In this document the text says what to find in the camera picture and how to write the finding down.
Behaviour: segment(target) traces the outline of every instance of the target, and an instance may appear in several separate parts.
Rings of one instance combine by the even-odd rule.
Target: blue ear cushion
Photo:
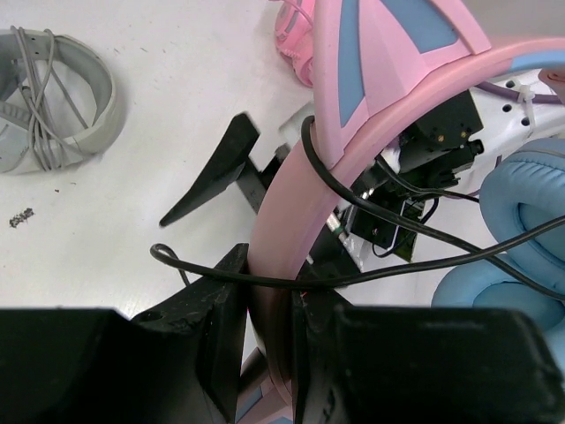
[[[480,207],[499,242],[565,215],[565,140],[535,140],[509,156],[483,182]],[[564,227],[508,255],[540,284],[565,293]]]
[[[521,270],[507,255],[506,263]],[[452,269],[441,280],[433,307],[503,307],[527,314],[544,330],[544,335],[561,370],[565,370],[565,306],[514,278],[487,261]]]

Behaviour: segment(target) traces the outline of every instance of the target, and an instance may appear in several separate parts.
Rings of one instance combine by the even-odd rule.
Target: gray headphone
[[[34,61],[48,64],[40,77]],[[55,61],[75,71],[91,87],[96,102],[88,125],[53,68]],[[53,130],[44,91],[50,78],[59,84],[84,131],[61,139]],[[20,90],[27,110],[6,102]],[[68,36],[24,31],[0,31],[0,172],[20,174],[55,170],[78,163],[105,149],[118,136],[116,83],[103,61],[87,46]]]

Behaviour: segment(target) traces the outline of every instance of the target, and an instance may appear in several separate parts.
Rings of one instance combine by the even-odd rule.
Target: cat ear headphone
[[[36,61],[47,71],[40,76]],[[59,79],[54,62],[75,71],[91,87],[96,103],[94,122],[87,123]],[[57,133],[45,99],[49,80],[61,87],[84,130],[72,136]],[[26,108],[7,101],[19,90]],[[0,31],[0,173],[55,170],[78,163],[105,149],[119,134],[114,77],[90,48],[49,30]]]
[[[565,66],[565,38],[489,40],[461,0],[318,2],[313,28],[309,22],[313,20],[313,4],[312,0],[285,2],[277,19],[276,45],[291,59],[300,80],[307,85],[314,83],[315,123],[308,124],[305,135],[325,168],[345,187],[350,187],[405,128],[485,80],[511,72],[547,69],[541,79],[565,100],[561,88],[565,72],[558,72]],[[314,170],[304,139],[303,134],[303,142],[282,163],[257,215],[248,254],[249,270],[255,276],[293,280],[339,201],[335,190]],[[487,188],[480,194],[484,203],[481,208],[496,238],[506,240],[516,231],[524,232],[555,214],[563,215],[565,204],[561,200],[552,203],[553,199],[565,198],[562,145],[563,140],[558,139],[527,145],[524,148],[528,151],[513,155],[487,179]],[[495,184],[502,172],[513,184],[511,192],[507,185]],[[528,193],[518,181],[528,183]],[[496,202],[489,202],[490,197]],[[537,210],[520,207],[522,203]],[[511,249],[515,253],[507,261],[524,268],[539,284],[565,293],[565,235],[558,238],[556,233]],[[483,262],[472,265],[490,267]],[[513,290],[516,287],[509,277],[489,279],[481,268],[472,272],[480,284],[465,284],[464,271],[454,271],[454,283],[442,283],[451,289],[441,286],[435,305],[468,306],[477,301],[478,305],[492,306],[493,299],[501,299],[496,293],[476,299],[485,291],[485,280],[491,282],[490,287],[496,278],[509,284],[498,284],[504,288],[492,290],[505,292],[505,299],[524,299],[519,292],[522,289]],[[282,402],[292,405],[291,361],[283,336],[290,331],[289,292],[252,287],[251,293],[250,315],[272,382]],[[542,321],[549,323],[542,324],[547,331],[555,332],[556,339],[565,340],[562,302],[554,305],[553,299],[546,300],[551,305],[542,305],[548,315]],[[557,344],[550,345],[556,354],[565,352]]]

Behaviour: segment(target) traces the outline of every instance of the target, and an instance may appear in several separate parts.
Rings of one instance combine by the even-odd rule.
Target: black plastic bracket
[[[288,146],[280,146],[267,167],[259,171],[249,157],[259,135],[247,114],[235,116],[204,170],[188,193],[160,221],[160,225],[170,225],[190,214],[222,193],[232,183],[237,184],[252,209],[258,213],[271,181],[290,152]],[[357,263],[353,261],[342,241],[327,226],[324,226],[314,243],[310,257],[313,265],[307,268],[316,278],[359,273]]]

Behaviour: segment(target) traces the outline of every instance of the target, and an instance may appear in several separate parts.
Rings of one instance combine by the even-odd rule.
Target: blue headphone ear pad
[[[480,208],[498,242],[565,215],[565,140],[535,140],[509,156],[483,182]],[[540,284],[565,293],[565,227],[508,255]]]
[[[507,255],[502,254],[500,258],[517,268]],[[515,282],[515,279],[487,261],[455,267],[443,277],[435,290],[432,307],[473,307],[480,293],[492,285],[506,282]]]

